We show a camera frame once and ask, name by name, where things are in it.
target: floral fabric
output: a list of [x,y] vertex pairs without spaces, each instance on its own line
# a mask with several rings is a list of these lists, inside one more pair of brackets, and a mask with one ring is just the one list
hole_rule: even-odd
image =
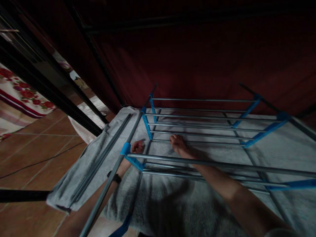
[[52,102],[0,64],[0,141],[55,108]]

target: silver metal tube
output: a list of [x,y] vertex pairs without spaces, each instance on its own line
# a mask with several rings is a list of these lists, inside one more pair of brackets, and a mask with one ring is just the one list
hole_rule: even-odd
[[266,132],[265,130],[259,130],[259,129],[220,128],[220,127],[208,127],[208,126],[198,126],[198,125],[177,125],[177,124],[162,124],[162,123],[148,123],[148,125],[165,126],[165,127],[203,128],[203,129],[229,130],[229,131],[240,131],[240,132],[259,132],[259,133]]
[[157,122],[158,124],[176,124],[176,125],[198,125],[198,126],[213,126],[213,127],[233,127],[227,124],[214,124],[214,123],[181,123],[181,122]]
[[178,162],[178,163],[207,165],[207,166],[239,169],[239,170],[245,170],[245,171],[263,171],[263,172],[270,172],[270,173],[282,173],[282,174],[300,175],[300,176],[316,178],[316,173],[314,172],[288,170],[288,169],[281,169],[281,168],[271,168],[271,167],[264,167],[264,166],[251,166],[251,165],[231,164],[231,163],[224,163],[224,162],[217,162],[217,161],[203,161],[203,160],[193,160],[193,159],[183,159],[183,158],[176,158],[176,157],[143,155],[143,154],[133,154],[133,153],[129,153],[128,157],[139,157],[139,158],[144,158],[144,159],[149,159],[149,160],[151,159],[151,160],[172,161],[172,162]]
[[114,176],[115,176],[116,172],[118,171],[119,166],[122,163],[123,159],[124,159],[124,155],[120,155],[118,157],[118,160],[116,161],[116,163],[115,163],[115,165],[114,165],[114,167],[112,169],[112,172],[111,172],[109,178],[106,181],[106,184],[105,184],[105,186],[104,186],[104,188],[103,188],[103,190],[101,192],[101,195],[99,196],[98,200],[96,201],[95,206],[93,207],[92,212],[90,213],[89,218],[88,218],[85,226],[83,227],[83,229],[82,229],[82,231],[80,233],[80,237],[88,236],[88,234],[90,232],[90,229],[92,227],[92,224],[94,222],[94,219],[95,219],[96,215],[98,214],[98,211],[99,211],[99,209],[101,207],[101,204],[102,204],[107,192],[110,189],[110,185],[112,184]]
[[[146,166],[156,166],[156,167],[163,167],[163,168],[169,168],[172,170],[177,170],[177,171],[187,171],[187,172],[198,172],[196,169],[191,168],[191,167],[185,167],[185,166],[176,166],[176,165],[169,165],[169,164],[161,164],[161,163],[154,163],[154,162],[146,162]],[[259,177],[253,177],[253,176],[248,176],[248,175],[241,175],[241,174],[233,174],[233,173],[226,173],[228,174],[231,178],[233,179],[251,179],[251,180],[258,180],[262,181],[261,178]]]
[[168,165],[168,164],[159,164],[159,163],[154,163],[154,162],[146,162],[146,166],[157,166],[157,167],[164,167],[164,168],[171,168],[171,169],[183,169],[186,171],[192,171],[192,172],[198,172],[196,169],[191,168],[191,167],[185,167],[185,166],[175,166],[175,165]]
[[113,145],[117,141],[118,137],[121,135],[122,131],[124,130],[125,126],[129,122],[131,116],[132,116],[131,114],[127,115],[127,117],[125,118],[125,120],[123,121],[123,123],[121,124],[119,129],[116,131],[116,133],[113,136],[113,138],[110,140],[110,142],[108,143],[106,148],[102,151],[101,155],[97,158],[97,161],[95,162],[95,164],[88,171],[88,174],[85,177],[85,179],[76,188],[73,196],[71,197],[71,203],[70,203],[69,207],[71,207],[74,202],[77,202],[81,198],[81,196],[85,192],[86,188],[90,184],[92,178],[94,177],[94,175],[96,174],[96,172],[100,168],[100,166],[103,163],[104,159],[106,158],[106,156],[108,155],[108,153],[112,149]]
[[251,140],[253,138],[244,138],[244,137],[232,137],[232,136],[224,136],[224,135],[216,135],[216,134],[202,134],[202,133],[182,133],[182,132],[166,132],[166,131],[155,131],[154,133],[164,133],[164,134],[177,134],[183,136],[197,136],[197,137],[215,137],[215,138],[226,138],[226,139],[238,139],[238,140]]
[[160,108],[155,107],[155,109],[165,109],[165,110],[187,110],[187,111],[205,111],[205,112],[228,112],[228,113],[244,113],[247,110],[211,110],[211,109],[184,109],[184,108]]
[[229,99],[175,99],[175,98],[153,98],[153,100],[173,100],[173,101],[218,101],[218,102],[256,102],[256,100],[229,100]]
[[250,188],[250,187],[247,187],[247,186],[245,186],[245,187],[248,188],[249,191],[252,191],[254,193],[261,193],[261,194],[270,195],[269,192],[267,192],[266,190],[263,190],[263,189]]
[[[160,140],[160,139],[153,139],[153,142],[165,142],[169,143],[169,140]],[[218,143],[218,142],[194,142],[194,141],[185,141],[188,144],[203,144],[203,145],[228,145],[228,146],[245,146],[239,143]]]
[[[147,106],[149,100],[150,100],[150,98],[148,98],[148,100],[146,101],[144,106]],[[138,123],[139,123],[141,118],[142,118],[142,112],[139,113],[139,115],[137,117],[137,120],[136,120],[136,122],[134,124],[134,127],[133,127],[128,139],[126,140],[126,142],[128,142],[128,143],[131,142],[131,140],[132,140],[132,138],[134,136],[134,133],[135,133],[135,131],[137,129]],[[96,215],[98,214],[98,211],[99,211],[99,209],[101,207],[101,204],[102,204],[107,192],[110,189],[110,185],[112,184],[114,176],[115,176],[117,170],[119,169],[119,166],[122,163],[123,159],[124,159],[124,155],[120,155],[118,157],[118,160],[116,161],[116,163],[115,163],[115,165],[114,165],[114,167],[112,169],[112,172],[111,172],[109,178],[106,181],[106,184],[105,184],[105,186],[104,186],[104,188],[102,190],[102,193],[99,196],[95,206],[92,209],[92,212],[89,215],[89,218],[88,218],[87,222],[85,223],[85,226],[83,227],[83,229],[82,229],[82,231],[80,233],[80,237],[86,237],[89,234],[89,232],[91,230],[91,227],[92,227],[92,224],[94,222],[94,219],[95,219]]]
[[[157,117],[166,117],[166,118],[188,118],[188,119],[219,119],[227,120],[225,117],[211,117],[211,116],[194,116],[194,115],[169,115],[169,114],[145,114],[146,116],[157,116]],[[233,121],[260,121],[260,122],[277,122],[281,123],[281,120],[276,119],[264,119],[264,118],[229,118]]]
[[[151,91],[152,93],[153,93],[153,92],[155,91],[155,89],[157,88],[157,85],[158,85],[158,84],[156,83],[155,86],[154,86],[154,89],[152,89],[152,91]],[[145,102],[145,105],[144,105],[145,107],[147,106],[149,100],[150,100],[150,96],[148,96],[148,98],[147,98],[147,100],[146,100],[146,102]]]
[[[172,172],[163,172],[163,171],[150,171],[146,170],[143,171],[145,174],[155,174],[155,175],[163,175],[163,176],[172,176],[172,177],[178,177],[178,178],[185,178],[185,179],[193,179],[196,181],[205,181],[203,176],[200,175],[192,175],[192,174],[184,174],[184,173],[172,173]],[[242,184],[258,184],[258,185],[267,185],[267,186],[273,186],[273,187],[288,187],[286,184],[280,184],[280,183],[270,183],[270,182],[263,182],[263,181],[252,181],[252,180],[237,180]]]
[[124,130],[124,128],[126,127],[126,125],[128,124],[131,116],[132,116],[131,114],[128,115],[127,119],[125,119],[125,121],[124,121],[124,124],[121,125],[121,127],[119,128],[119,131],[117,131],[115,136],[111,139],[111,144],[109,144],[109,147],[107,147],[107,150],[102,153],[101,159],[99,159],[99,161],[96,162],[92,172],[87,176],[86,183],[85,183],[84,187],[82,187],[81,192],[79,193],[77,198],[75,199],[75,202],[78,202],[79,199],[82,197],[83,193],[86,191],[87,187],[91,183],[91,181],[94,178],[95,174],[98,172],[99,168],[103,164],[105,158],[107,157],[107,155],[109,154],[109,152],[113,148],[115,142],[117,141],[117,139],[121,135],[121,133]]

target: black metal bar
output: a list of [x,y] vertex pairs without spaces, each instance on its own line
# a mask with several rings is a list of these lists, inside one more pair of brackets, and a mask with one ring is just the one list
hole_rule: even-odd
[[66,73],[54,57],[47,51],[38,38],[32,33],[32,31],[25,25],[25,23],[18,16],[18,9],[16,6],[8,0],[3,0],[0,4],[0,12],[10,24],[19,30],[23,38],[47,61],[51,67],[58,73],[58,75],[66,82],[68,82],[79,97],[90,107],[90,109],[100,117],[105,123],[109,123],[105,116],[96,108],[96,106],[89,100],[86,94],[79,88],[79,86],[70,78],[70,75]]
[[[255,95],[256,92],[254,92],[253,90],[251,90],[250,88],[246,87],[244,84],[239,83],[239,85],[244,88],[245,90],[247,90],[248,92],[250,92],[251,94]],[[281,112],[281,110],[279,110],[277,107],[275,107],[273,104],[271,104],[269,101],[267,101],[264,98],[261,98],[260,101],[262,101],[263,103],[265,103],[270,109],[273,109],[276,112]]]
[[85,33],[83,27],[82,27],[82,22],[81,22],[81,19],[79,17],[79,14],[78,12],[76,11],[74,5],[73,5],[73,2],[72,0],[65,0],[64,1],[65,5],[66,5],[66,8],[68,9],[72,19],[74,20],[78,30],[80,31],[82,37],[84,38],[86,44],[88,45],[90,51],[92,52],[96,62],[99,64],[99,67],[101,68],[107,82],[109,83],[111,89],[113,90],[113,93],[115,94],[115,96],[117,97],[119,103],[123,106],[125,103],[122,99],[122,97],[120,96],[117,88],[115,87],[114,83],[113,83],[113,80],[111,79],[111,76],[109,74],[109,71],[107,70],[103,60],[101,59],[97,49],[95,48],[94,46],[94,43],[91,39],[90,36],[87,36],[87,34]]
[[25,201],[46,201],[50,191],[33,190],[0,190],[0,203],[4,202],[25,202]]
[[53,102],[62,111],[76,120],[95,136],[102,130],[85,115],[70,99],[61,93],[46,77],[44,77],[22,54],[9,42],[0,37],[0,62],[20,76],[39,93]]
[[[224,117],[226,117],[227,119],[229,119],[229,117],[227,116],[227,114],[224,112],[223,113]],[[235,135],[237,137],[239,137],[238,133],[236,131],[234,131]],[[249,157],[251,163],[253,166],[256,166],[256,162],[254,161],[252,155],[250,154],[250,152],[248,151],[247,148],[243,147],[245,153],[247,154],[247,156]],[[268,178],[268,175],[265,173],[265,172],[261,172],[261,171],[257,171],[257,174],[258,176],[262,179],[262,180],[266,180],[266,181],[269,181],[269,178]],[[286,213],[283,211],[280,203],[278,202],[278,200],[276,199],[275,195],[273,192],[271,192],[269,189],[266,189],[267,192],[269,193],[270,197],[271,197],[271,200],[272,202],[274,203],[275,207],[277,208],[277,210],[279,211],[279,213],[281,214],[283,220],[288,224],[290,225],[291,222],[290,222],[290,219],[287,217]]]
[[87,34],[99,34],[102,32],[115,32],[127,30],[139,30],[185,24],[197,24],[220,20],[231,20],[263,15],[278,14],[283,12],[310,9],[313,2],[283,1],[269,4],[256,4],[252,6],[225,8],[219,10],[206,10],[179,15],[153,17],[117,22],[104,22],[97,26],[85,26]]

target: unassembled shoe rack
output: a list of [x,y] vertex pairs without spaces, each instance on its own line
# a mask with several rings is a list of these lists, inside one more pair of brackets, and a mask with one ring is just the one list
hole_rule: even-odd
[[[212,138],[225,138],[225,139],[238,139],[238,143],[218,143],[218,142],[197,142],[197,141],[186,141],[187,143],[192,144],[206,144],[206,145],[225,145],[225,146],[241,146],[246,153],[247,148],[253,145],[254,143],[258,142],[263,137],[267,136],[271,132],[275,131],[276,129],[283,126],[289,119],[291,119],[291,116],[289,116],[287,113],[282,112],[278,110],[276,107],[274,107],[272,104],[270,104],[268,101],[266,101],[262,96],[259,94],[253,92],[246,86],[240,84],[241,87],[249,91],[253,94],[252,100],[224,100],[224,99],[175,99],[175,98],[154,98],[153,93],[157,87],[155,85],[152,92],[149,94],[149,97],[142,108],[141,112],[138,115],[138,118],[134,124],[134,127],[124,144],[122,151],[120,153],[120,156],[116,162],[116,164],[113,167],[113,170],[106,182],[105,187],[103,188],[103,191],[93,208],[89,219],[87,220],[84,229],[81,232],[81,237],[87,236],[92,225],[94,222],[94,219],[99,211],[99,208],[105,198],[105,195],[107,194],[110,185],[113,181],[114,175],[116,174],[122,160],[125,158],[127,159],[132,165],[134,165],[140,172],[136,191],[134,194],[133,201],[131,203],[131,207],[129,208],[128,215],[123,223],[123,225],[118,228],[112,235],[114,236],[123,236],[123,234],[127,231],[129,223],[131,221],[134,205],[136,202],[136,197],[138,193],[138,189],[141,183],[141,179],[143,174],[154,174],[154,175],[166,175],[166,176],[174,176],[178,178],[185,178],[190,179],[193,181],[201,181],[205,182],[204,178],[201,175],[198,175],[198,171],[193,168],[183,167],[183,166],[176,166],[176,165],[167,165],[167,164],[161,164],[161,163],[154,163],[154,162],[147,162],[147,160],[160,160],[160,161],[168,161],[168,162],[176,162],[176,163],[183,163],[183,164],[197,164],[197,165],[206,165],[206,166],[215,166],[219,168],[230,168],[230,169],[236,169],[241,171],[251,171],[251,172],[258,172],[259,177],[254,176],[247,176],[247,175],[240,175],[240,174],[229,174],[232,178],[238,180],[243,185],[247,184],[258,184],[263,185],[265,187],[264,189],[256,189],[256,188],[250,188],[247,187],[252,192],[262,193],[271,195],[273,197],[273,191],[282,191],[282,190],[294,190],[294,189],[308,189],[308,188],[315,188],[316,187],[316,179],[307,179],[307,180],[301,180],[301,181],[294,181],[294,182],[286,182],[286,183],[274,183],[270,182],[266,175],[262,175],[264,172],[269,173],[279,173],[279,174],[290,174],[290,175],[300,175],[305,177],[312,177],[316,178],[316,173],[314,172],[307,172],[307,171],[298,171],[298,170],[289,170],[289,169],[280,169],[280,168],[272,168],[272,167],[263,167],[263,166],[256,166],[253,163],[253,166],[251,165],[241,165],[241,164],[232,164],[232,163],[224,163],[224,162],[215,162],[215,161],[205,161],[205,160],[191,160],[191,159],[183,159],[183,158],[176,158],[176,157],[166,157],[166,156],[158,156],[158,155],[149,155],[149,150],[152,142],[169,142],[169,140],[158,140],[154,139],[154,133],[165,133],[165,134],[179,134],[179,135],[186,135],[186,136],[204,136],[204,137],[212,137]],[[250,103],[248,108],[246,110],[209,110],[209,109],[181,109],[181,108],[155,108],[154,107],[154,100],[174,100],[174,101],[207,101],[207,102],[213,102],[213,101],[222,101],[222,102],[246,102]],[[152,114],[146,112],[146,107],[148,102],[150,102]],[[246,116],[251,113],[251,111],[260,103],[265,103],[268,107],[272,108],[273,110],[277,111],[276,119],[263,119],[263,118],[246,118]],[[192,115],[171,115],[171,114],[161,114],[162,109],[167,110],[192,110],[192,111],[207,111],[207,112],[222,112],[224,117],[210,117],[210,116],[192,116]],[[229,118],[226,115],[226,112],[235,112],[235,113],[242,113],[238,118]],[[154,123],[149,123],[147,116],[153,116],[154,117]],[[228,121],[228,124],[201,124],[201,123],[180,123],[180,122],[159,122],[159,117],[167,117],[167,118],[186,118],[186,119],[215,119],[215,120],[226,120]],[[146,154],[135,154],[130,153],[131,148],[131,140],[132,137],[136,131],[136,128],[138,126],[139,121],[143,118],[143,121],[146,126],[146,130],[149,136],[149,144],[147,146]],[[271,122],[269,126],[267,126],[263,130],[258,129],[243,129],[243,128],[237,128],[237,126],[242,121],[260,121],[260,122]],[[166,131],[155,131],[156,126],[167,126],[167,127],[184,127],[184,128],[201,128],[201,129],[210,129],[210,130],[231,130],[234,131],[236,136],[223,136],[223,135],[216,135],[216,134],[197,134],[197,133],[182,133],[182,132],[166,132]],[[239,137],[237,134],[237,131],[244,131],[244,132],[257,132],[258,134],[254,137]],[[141,163],[138,158],[143,158],[144,161]],[[275,202],[275,198],[272,198],[274,201],[276,207],[280,211],[280,205]],[[283,219],[286,221],[288,218],[284,216],[284,212],[280,211],[280,213],[283,215]]]

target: black cable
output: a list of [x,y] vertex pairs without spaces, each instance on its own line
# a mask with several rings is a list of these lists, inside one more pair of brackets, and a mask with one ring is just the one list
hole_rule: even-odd
[[5,176],[2,176],[2,177],[0,177],[0,179],[5,178],[5,177],[8,177],[8,176],[10,176],[10,175],[13,175],[13,174],[15,174],[15,173],[17,173],[17,172],[19,172],[19,171],[21,171],[21,170],[24,170],[24,169],[26,169],[26,168],[29,168],[29,167],[31,167],[31,166],[33,166],[33,165],[37,165],[37,164],[39,164],[39,163],[42,163],[42,162],[51,160],[51,159],[53,159],[53,158],[55,158],[55,157],[57,157],[57,156],[59,156],[59,155],[61,155],[61,154],[64,154],[64,153],[67,152],[67,151],[70,151],[71,149],[73,149],[74,147],[76,147],[76,146],[78,146],[78,145],[80,145],[80,144],[82,144],[82,143],[85,143],[85,142],[81,142],[81,143],[79,143],[79,144],[77,144],[77,145],[75,145],[75,146],[69,148],[68,150],[66,150],[66,151],[64,151],[64,152],[62,152],[62,153],[59,153],[58,155],[55,155],[55,156],[53,156],[53,157],[51,157],[51,158],[48,158],[48,159],[46,159],[46,160],[37,162],[37,163],[32,164],[32,165],[29,165],[29,166],[25,166],[25,167],[23,167],[23,168],[21,168],[21,169],[19,169],[19,170],[17,170],[17,171],[14,171],[14,172],[12,172],[12,173],[10,173],[10,174],[7,174],[7,175],[5,175]]

